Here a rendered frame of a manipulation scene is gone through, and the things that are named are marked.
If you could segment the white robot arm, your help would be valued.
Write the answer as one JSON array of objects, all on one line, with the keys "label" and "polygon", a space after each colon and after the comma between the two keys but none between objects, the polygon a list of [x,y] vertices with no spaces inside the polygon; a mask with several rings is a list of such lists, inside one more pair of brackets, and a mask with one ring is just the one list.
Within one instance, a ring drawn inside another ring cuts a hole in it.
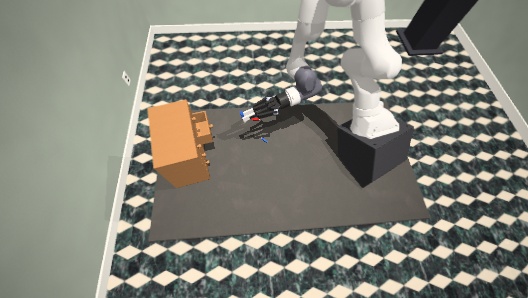
[{"label": "white robot arm", "polygon": [[348,49],[341,57],[341,68],[349,76],[354,89],[352,133],[372,139],[399,131],[392,113],[383,108],[381,88],[374,80],[393,79],[402,68],[402,59],[389,44],[385,33],[384,0],[301,0],[286,65],[288,75],[296,82],[296,86],[285,90],[290,106],[314,97],[322,90],[321,81],[303,56],[306,42],[322,35],[329,6],[351,7],[353,38],[362,47]]}]

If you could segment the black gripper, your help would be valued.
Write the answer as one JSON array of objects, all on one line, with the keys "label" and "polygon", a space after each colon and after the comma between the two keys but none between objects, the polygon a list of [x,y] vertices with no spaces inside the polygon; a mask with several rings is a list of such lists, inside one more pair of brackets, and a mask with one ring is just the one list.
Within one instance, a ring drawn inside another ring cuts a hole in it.
[{"label": "black gripper", "polygon": [[282,92],[271,98],[266,95],[263,99],[254,103],[252,109],[244,111],[244,117],[242,118],[245,122],[255,117],[262,119],[269,116],[277,116],[279,109],[283,109],[288,106],[290,106],[290,100],[286,92]]}]

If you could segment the wooden chest of drawers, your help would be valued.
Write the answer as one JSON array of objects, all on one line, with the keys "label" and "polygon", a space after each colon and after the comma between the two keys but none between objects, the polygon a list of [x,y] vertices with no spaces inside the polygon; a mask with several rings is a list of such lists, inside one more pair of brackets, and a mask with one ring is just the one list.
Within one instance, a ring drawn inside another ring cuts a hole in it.
[{"label": "wooden chest of drawers", "polygon": [[148,108],[153,167],[176,188],[210,179],[197,156],[187,103]]}]

